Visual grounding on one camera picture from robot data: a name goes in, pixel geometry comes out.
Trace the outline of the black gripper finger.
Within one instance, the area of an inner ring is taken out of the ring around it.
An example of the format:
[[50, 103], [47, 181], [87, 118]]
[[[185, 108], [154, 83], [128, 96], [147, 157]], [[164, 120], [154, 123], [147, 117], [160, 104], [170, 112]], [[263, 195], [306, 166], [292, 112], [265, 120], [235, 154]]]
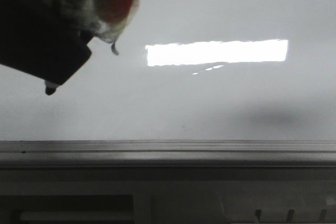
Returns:
[[1, 64], [63, 85], [90, 58], [87, 45], [42, 0], [1, 0]]

